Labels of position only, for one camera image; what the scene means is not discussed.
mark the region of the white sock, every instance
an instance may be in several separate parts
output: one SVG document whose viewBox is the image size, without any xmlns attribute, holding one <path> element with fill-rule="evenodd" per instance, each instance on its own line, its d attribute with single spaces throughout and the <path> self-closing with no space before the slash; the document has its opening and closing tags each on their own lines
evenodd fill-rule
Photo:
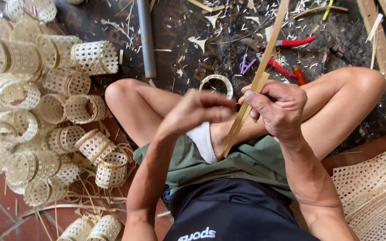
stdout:
<svg viewBox="0 0 386 241">
<path fill-rule="evenodd" d="M 209 164 L 218 162 L 212 149 L 209 122 L 202 123 L 200 126 L 187 132 L 186 135 L 196 144 L 200 155 L 206 162 Z"/>
</svg>

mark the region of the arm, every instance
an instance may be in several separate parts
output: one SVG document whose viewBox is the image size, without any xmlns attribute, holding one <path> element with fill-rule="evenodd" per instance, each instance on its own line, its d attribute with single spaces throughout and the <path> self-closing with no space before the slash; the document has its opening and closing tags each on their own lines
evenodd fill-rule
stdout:
<svg viewBox="0 0 386 241">
<path fill-rule="evenodd" d="M 288 184 L 311 233 L 323 241 L 359 240 L 344 220 L 333 181 L 303 138 L 300 126 L 307 99 L 305 91 L 277 81 L 266 83 L 261 91 L 264 95 L 247 90 L 248 87 L 242 91 L 253 107 L 251 117 L 262 116 L 266 129 L 279 140 Z"/>
<path fill-rule="evenodd" d="M 127 221 L 122 240 L 157 240 L 154 216 L 164 191 L 175 143 L 181 135 L 204 121 L 231 118 L 234 102 L 219 94 L 188 92 L 160 124 L 147 155 L 135 174 L 127 196 Z"/>
</svg>

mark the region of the green shorts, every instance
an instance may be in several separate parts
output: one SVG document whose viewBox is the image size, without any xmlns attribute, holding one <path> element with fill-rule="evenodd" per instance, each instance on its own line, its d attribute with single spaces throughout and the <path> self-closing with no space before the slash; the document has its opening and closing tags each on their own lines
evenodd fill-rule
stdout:
<svg viewBox="0 0 386 241">
<path fill-rule="evenodd" d="M 147 149 L 148 145 L 145 145 L 133 153 L 138 164 L 145 158 Z M 288 186 L 281 147 L 271 136 L 262 138 L 254 146 L 235 146 L 227 158 L 214 164 L 203 160 L 196 144 L 187 136 L 177 140 L 166 178 L 166 184 L 172 188 L 171 194 L 187 185 L 221 178 L 245 178 L 265 183 L 296 200 Z"/>
</svg>

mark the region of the red handle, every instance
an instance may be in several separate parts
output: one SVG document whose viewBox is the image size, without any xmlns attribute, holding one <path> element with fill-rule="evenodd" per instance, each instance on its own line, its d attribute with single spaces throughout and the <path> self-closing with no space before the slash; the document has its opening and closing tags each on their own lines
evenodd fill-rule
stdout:
<svg viewBox="0 0 386 241">
<path fill-rule="evenodd" d="M 281 47 L 296 47 L 296 46 L 302 46 L 307 43 L 310 43 L 314 40 L 316 40 L 316 36 L 309 37 L 304 40 L 282 40 Z"/>
<path fill-rule="evenodd" d="M 268 61 L 268 65 L 272 65 L 275 70 L 280 73 L 282 76 L 284 76 L 285 78 L 289 78 L 289 79 L 296 79 L 297 76 L 288 72 L 286 69 L 282 68 L 281 65 L 279 65 L 273 58 L 270 58 L 269 61 Z"/>
<path fill-rule="evenodd" d="M 303 74 L 303 71 L 298 67 L 298 65 L 293 67 L 293 73 L 297 76 L 297 85 L 302 86 L 308 83 L 306 80 L 305 75 Z"/>
</svg>

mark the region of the gray pipe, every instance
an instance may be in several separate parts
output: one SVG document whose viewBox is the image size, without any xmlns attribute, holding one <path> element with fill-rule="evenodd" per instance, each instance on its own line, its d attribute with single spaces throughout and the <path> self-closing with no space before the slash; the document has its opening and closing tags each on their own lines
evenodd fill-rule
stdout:
<svg viewBox="0 0 386 241">
<path fill-rule="evenodd" d="M 151 31 L 150 3 L 148 0 L 137 0 L 139 27 L 141 28 L 142 57 L 146 78 L 156 78 L 154 61 L 153 32 Z"/>
</svg>

